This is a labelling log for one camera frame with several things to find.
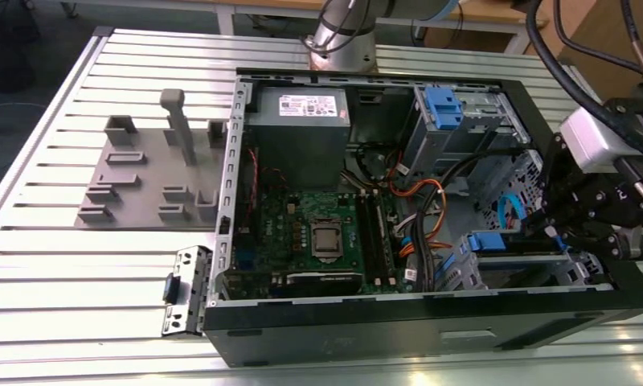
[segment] blue cable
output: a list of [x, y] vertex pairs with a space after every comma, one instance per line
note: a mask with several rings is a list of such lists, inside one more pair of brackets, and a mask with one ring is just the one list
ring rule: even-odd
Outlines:
[[522, 205], [522, 201], [517, 195], [507, 193], [501, 195], [498, 199], [498, 222], [501, 223], [501, 228], [505, 229], [505, 202], [509, 201], [513, 204], [514, 211], [517, 212], [517, 216], [519, 220], [526, 218], [526, 210], [525, 205]]

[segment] white sticker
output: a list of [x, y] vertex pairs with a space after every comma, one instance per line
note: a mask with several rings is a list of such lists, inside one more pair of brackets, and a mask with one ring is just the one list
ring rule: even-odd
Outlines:
[[281, 95], [278, 115], [281, 117], [337, 117], [336, 97]]
[[417, 270], [415, 269], [406, 269], [405, 270], [405, 280], [417, 281]]
[[407, 173], [410, 172], [410, 169], [402, 163], [398, 163], [398, 165], [395, 165], [395, 170], [399, 171], [402, 175], [407, 175]]

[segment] ram slot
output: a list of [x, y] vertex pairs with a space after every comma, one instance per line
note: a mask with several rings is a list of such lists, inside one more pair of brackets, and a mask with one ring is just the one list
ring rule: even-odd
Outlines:
[[367, 283], [374, 283], [378, 278], [377, 263], [374, 260], [374, 240], [371, 235], [371, 207], [366, 203], [366, 196], [358, 195], [354, 199], [354, 210], [357, 213], [357, 229], [360, 231], [360, 242], [362, 245], [362, 260], [365, 261], [365, 278]]
[[362, 243], [362, 257], [367, 283], [387, 284], [387, 265], [383, 240], [379, 234], [381, 219], [377, 212], [377, 200], [373, 196], [358, 196], [354, 205]]
[[383, 223], [383, 209], [381, 205], [381, 199], [378, 198], [377, 192], [369, 197], [367, 203], [370, 204], [371, 210], [371, 223], [374, 224], [374, 259], [377, 259], [378, 267], [378, 277], [381, 278], [381, 284], [389, 284], [389, 261], [390, 256], [386, 254], [386, 244], [385, 244], [385, 223]]

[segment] aluminum extrusion table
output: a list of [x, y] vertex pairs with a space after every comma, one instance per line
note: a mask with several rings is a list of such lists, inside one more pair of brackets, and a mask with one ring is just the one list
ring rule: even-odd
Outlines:
[[[643, 315], [535, 350], [258, 369], [228, 368], [205, 339], [158, 339], [173, 253], [213, 238], [73, 228], [106, 117], [166, 128], [160, 92], [182, 88], [200, 126], [229, 115], [236, 67], [306, 68], [306, 58], [296, 40], [128, 30], [90, 39], [0, 185], [0, 381], [643, 384]], [[575, 107], [534, 57], [379, 46], [377, 58], [382, 72], [521, 80], [551, 127]]]

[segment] power supply label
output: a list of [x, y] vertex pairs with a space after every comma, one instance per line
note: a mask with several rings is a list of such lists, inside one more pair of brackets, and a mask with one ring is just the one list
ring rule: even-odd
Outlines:
[[281, 95], [278, 115], [281, 117], [337, 117], [336, 97]]

